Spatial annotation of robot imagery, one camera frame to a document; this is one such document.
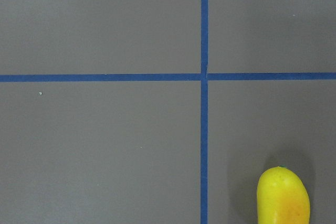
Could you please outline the yellow mango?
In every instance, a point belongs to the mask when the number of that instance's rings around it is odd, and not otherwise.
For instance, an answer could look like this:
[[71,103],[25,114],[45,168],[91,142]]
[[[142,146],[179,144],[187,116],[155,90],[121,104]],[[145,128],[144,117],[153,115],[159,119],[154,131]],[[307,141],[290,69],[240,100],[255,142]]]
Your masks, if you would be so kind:
[[258,223],[309,223],[310,199],[301,179],[286,167],[262,173],[257,185]]

